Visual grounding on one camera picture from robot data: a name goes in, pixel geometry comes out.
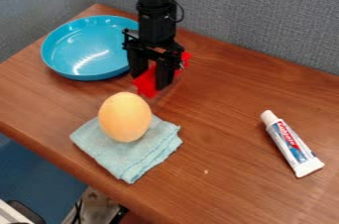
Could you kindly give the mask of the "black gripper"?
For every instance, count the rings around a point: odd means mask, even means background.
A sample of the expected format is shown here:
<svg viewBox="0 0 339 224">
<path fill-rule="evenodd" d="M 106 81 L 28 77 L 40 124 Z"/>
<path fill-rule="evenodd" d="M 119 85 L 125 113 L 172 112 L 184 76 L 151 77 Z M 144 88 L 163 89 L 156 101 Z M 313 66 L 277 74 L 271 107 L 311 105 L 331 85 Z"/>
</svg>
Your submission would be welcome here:
<svg viewBox="0 0 339 224">
<path fill-rule="evenodd" d="M 129 73 L 136 78 L 156 61 L 155 88 L 164 89 L 173 80 L 175 69 L 181 66 L 183 47 L 175 42 L 176 6 L 136 6 L 139 28 L 124 29 L 123 48 L 127 50 Z"/>
</svg>

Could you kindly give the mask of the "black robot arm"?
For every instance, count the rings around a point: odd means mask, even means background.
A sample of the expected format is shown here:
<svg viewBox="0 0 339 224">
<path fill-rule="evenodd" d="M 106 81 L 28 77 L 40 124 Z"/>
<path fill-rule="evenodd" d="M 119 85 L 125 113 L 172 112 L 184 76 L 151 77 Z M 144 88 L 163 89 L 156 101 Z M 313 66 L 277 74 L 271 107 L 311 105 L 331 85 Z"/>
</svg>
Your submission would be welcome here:
<svg viewBox="0 0 339 224">
<path fill-rule="evenodd" d="M 139 28 L 121 31 L 131 76 L 137 78 L 148 69 L 148 61 L 153 60 L 156 90 L 172 83 L 175 70 L 183 67 L 184 48 L 175 41 L 176 24 L 183 21 L 177 18 L 180 9 L 176 0 L 137 0 Z"/>
</svg>

